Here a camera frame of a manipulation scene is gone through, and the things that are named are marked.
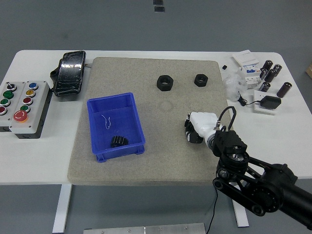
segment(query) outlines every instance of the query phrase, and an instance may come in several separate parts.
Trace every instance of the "push button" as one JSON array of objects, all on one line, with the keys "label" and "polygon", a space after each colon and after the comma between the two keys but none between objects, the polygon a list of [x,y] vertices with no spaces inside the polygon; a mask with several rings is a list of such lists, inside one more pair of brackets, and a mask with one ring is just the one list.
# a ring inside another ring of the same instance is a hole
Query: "push button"
[{"label": "push button", "polygon": [[26,111],[28,113],[28,112],[30,112],[30,107],[27,106],[27,105],[23,105],[23,106],[20,107],[20,110]]},{"label": "push button", "polygon": [[30,88],[32,90],[36,90],[36,89],[38,89],[38,84],[37,83],[30,83],[28,88]]},{"label": "push button", "polygon": [[4,106],[0,106],[0,116],[5,115],[8,112],[8,110]]},{"label": "push button", "polygon": [[3,93],[3,96],[7,99],[11,99],[12,97],[14,97],[14,94],[12,93],[12,91],[5,91]]},{"label": "push button", "polygon": [[27,120],[27,112],[26,111],[16,111],[13,115],[13,119],[17,122],[23,123]]},{"label": "push button", "polygon": [[24,98],[24,100],[23,100],[23,104],[29,106],[29,105],[33,104],[33,100],[32,100],[30,97],[26,97],[26,98]]},{"label": "push button", "polygon": [[10,104],[11,104],[11,102],[10,102],[10,100],[7,99],[7,98],[2,99],[2,100],[0,101],[0,105],[1,105],[1,106],[4,106],[4,107],[9,106]]},{"label": "push button", "polygon": [[32,97],[34,97],[35,95],[36,95],[36,93],[35,93],[35,91],[32,90],[32,89],[26,91],[26,97],[32,98]]}]

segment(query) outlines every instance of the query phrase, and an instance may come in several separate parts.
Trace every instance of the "blue button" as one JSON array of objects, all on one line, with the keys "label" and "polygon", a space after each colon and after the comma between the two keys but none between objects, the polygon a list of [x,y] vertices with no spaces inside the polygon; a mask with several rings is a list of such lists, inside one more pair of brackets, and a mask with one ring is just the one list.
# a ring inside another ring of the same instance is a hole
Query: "blue button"
[{"label": "blue button", "polygon": [[33,90],[36,90],[36,89],[38,89],[38,85],[37,85],[37,83],[31,83],[31,84],[29,84],[29,86],[28,86],[30,89],[33,89]]}]

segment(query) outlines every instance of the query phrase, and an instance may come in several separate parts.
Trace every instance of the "red button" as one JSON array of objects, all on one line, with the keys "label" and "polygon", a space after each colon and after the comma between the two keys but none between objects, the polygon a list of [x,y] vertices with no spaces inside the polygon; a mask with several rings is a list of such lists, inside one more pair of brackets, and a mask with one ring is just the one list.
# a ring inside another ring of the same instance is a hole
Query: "red button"
[{"label": "red button", "polygon": [[7,110],[5,107],[0,106],[0,116],[3,116],[4,114],[6,114]]},{"label": "red button", "polygon": [[13,119],[18,122],[23,122],[27,119],[27,112],[26,111],[16,111],[13,115]]},{"label": "red button", "polygon": [[30,97],[24,98],[23,103],[25,105],[31,105],[33,103],[33,100]]}]

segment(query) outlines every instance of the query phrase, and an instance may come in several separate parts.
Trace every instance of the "green button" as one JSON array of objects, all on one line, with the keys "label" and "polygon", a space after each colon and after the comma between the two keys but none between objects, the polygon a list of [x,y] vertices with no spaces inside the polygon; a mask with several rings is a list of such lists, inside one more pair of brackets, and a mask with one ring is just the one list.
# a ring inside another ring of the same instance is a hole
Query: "green button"
[{"label": "green button", "polygon": [[5,105],[7,105],[9,103],[9,99],[2,99],[1,101],[0,101],[0,105],[2,105],[2,106],[5,106]]},{"label": "green button", "polygon": [[28,112],[29,106],[23,105],[23,106],[21,106],[20,110],[21,110],[21,111],[26,111],[26,112]]},{"label": "green button", "polygon": [[5,91],[3,93],[3,96],[7,99],[11,99],[12,97],[14,97],[14,94],[11,91]]}]

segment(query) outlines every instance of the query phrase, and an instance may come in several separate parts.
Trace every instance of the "control box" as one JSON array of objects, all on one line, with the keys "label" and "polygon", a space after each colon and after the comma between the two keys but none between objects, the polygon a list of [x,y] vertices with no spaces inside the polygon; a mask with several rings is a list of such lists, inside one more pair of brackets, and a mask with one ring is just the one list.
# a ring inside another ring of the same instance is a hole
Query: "control box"
[{"label": "control box", "polygon": [[20,139],[40,138],[52,91],[46,81],[25,83],[9,129]]},{"label": "control box", "polygon": [[8,82],[1,92],[0,132],[10,132],[9,126],[25,87],[25,82]]}]

